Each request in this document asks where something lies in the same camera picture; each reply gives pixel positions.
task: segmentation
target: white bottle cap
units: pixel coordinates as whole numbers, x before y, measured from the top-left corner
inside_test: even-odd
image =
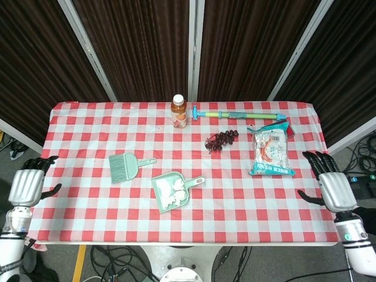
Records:
[[[182,104],[184,104],[184,97],[183,97],[183,95],[181,95],[181,94],[174,95],[173,103],[176,106],[181,106]]]

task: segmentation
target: green handle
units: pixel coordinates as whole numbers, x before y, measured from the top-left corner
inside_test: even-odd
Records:
[[[157,162],[157,159],[154,157],[152,159],[138,161],[137,166],[140,167],[140,166],[150,165],[150,164],[156,163],[156,162]]]
[[[202,176],[199,176],[199,177],[196,177],[194,179],[185,181],[184,186],[186,187],[186,189],[188,189],[188,188],[191,188],[195,185],[198,185],[198,184],[201,184],[201,183],[204,183],[204,182],[205,182],[205,178],[203,178]]]

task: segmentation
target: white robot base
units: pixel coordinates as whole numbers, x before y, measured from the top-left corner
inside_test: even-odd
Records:
[[[221,246],[142,246],[160,282],[211,282],[212,267]]]

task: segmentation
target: green brush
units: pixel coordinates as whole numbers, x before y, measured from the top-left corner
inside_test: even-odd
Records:
[[[155,158],[137,161],[131,153],[109,156],[109,160],[112,183],[131,180],[137,176],[140,166],[157,162]]]

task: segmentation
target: plastic bag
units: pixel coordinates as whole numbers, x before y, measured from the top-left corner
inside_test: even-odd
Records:
[[[248,130],[253,134],[254,165],[250,175],[295,175],[288,167],[287,158],[288,122]]]

